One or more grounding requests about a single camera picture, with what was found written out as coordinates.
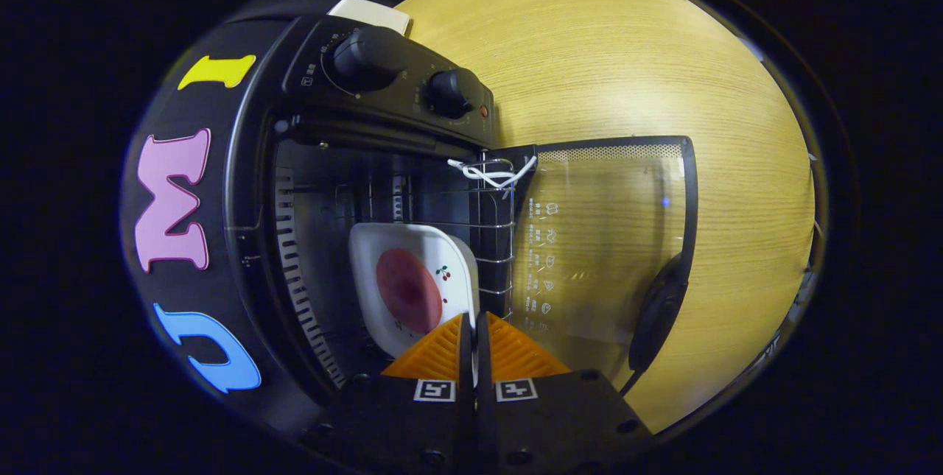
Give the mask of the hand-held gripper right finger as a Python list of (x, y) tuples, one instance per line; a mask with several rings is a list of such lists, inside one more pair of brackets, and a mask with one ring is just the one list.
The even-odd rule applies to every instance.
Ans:
[(476, 320), (484, 474), (626, 474), (656, 438), (599, 370), (573, 370), (495, 314)]

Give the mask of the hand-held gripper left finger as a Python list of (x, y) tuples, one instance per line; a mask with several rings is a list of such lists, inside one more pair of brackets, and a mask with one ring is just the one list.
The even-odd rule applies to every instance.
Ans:
[(306, 447), (366, 474), (461, 474), (474, 448), (474, 330), (462, 313), (386, 370), (348, 379)]

